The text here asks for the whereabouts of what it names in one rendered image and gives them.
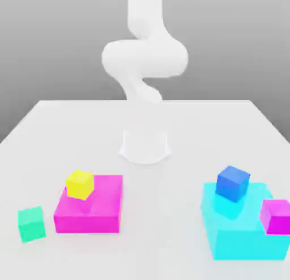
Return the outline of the large magenta box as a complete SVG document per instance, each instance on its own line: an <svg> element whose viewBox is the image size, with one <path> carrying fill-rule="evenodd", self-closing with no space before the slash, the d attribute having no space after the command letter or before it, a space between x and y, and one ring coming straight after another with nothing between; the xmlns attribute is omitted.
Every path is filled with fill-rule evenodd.
<svg viewBox="0 0 290 280"><path fill-rule="evenodd" d="M118 234L123 199L122 175L95 175L95 189L86 200L64 189L54 212L57 233Z"/></svg>

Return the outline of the small blue cube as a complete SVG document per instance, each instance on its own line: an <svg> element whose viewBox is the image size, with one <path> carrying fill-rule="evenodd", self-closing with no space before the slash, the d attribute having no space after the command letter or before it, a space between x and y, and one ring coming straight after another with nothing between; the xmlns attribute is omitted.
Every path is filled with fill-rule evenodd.
<svg viewBox="0 0 290 280"><path fill-rule="evenodd" d="M237 203L246 194L250 174L233 166L227 166L217 176L215 193Z"/></svg>

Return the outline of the small yellow cube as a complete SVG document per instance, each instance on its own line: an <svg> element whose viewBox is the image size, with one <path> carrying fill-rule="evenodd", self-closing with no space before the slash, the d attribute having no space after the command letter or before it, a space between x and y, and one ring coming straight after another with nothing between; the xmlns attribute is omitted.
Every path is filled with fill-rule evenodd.
<svg viewBox="0 0 290 280"><path fill-rule="evenodd" d="M93 174L75 170L66 180L66 189L69 197L86 200L94 190Z"/></svg>

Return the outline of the small green cube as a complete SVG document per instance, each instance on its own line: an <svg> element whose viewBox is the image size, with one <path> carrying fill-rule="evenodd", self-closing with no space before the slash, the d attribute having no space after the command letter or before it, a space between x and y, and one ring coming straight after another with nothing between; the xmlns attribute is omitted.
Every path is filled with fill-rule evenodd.
<svg viewBox="0 0 290 280"><path fill-rule="evenodd" d="M22 243L46 237L41 206L18 211L18 228Z"/></svg>

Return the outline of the small magenta cube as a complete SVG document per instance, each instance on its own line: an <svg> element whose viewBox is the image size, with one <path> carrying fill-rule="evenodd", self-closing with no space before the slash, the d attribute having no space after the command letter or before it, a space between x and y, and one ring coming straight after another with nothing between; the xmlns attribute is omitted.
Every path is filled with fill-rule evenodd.
<svg viewBox="0 0 290 280"><path fill-rule="evenodd" d="M259 219L267 235L290 235L290 202L263 199Z"/></svg>

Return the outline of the large cyan box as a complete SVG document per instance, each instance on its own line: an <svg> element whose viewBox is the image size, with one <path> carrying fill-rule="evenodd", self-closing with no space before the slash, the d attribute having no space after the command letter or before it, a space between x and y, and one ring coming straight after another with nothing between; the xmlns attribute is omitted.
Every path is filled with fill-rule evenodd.
<svg viewBox="0 0 290 280"><path fill-rule="evenodd" d="M289 235L266 234L259 219L263 199L273 198L265 183L250 183L237 203L215 193L215 183L205 183L201 212L215 260L284 260Z"/></svg>

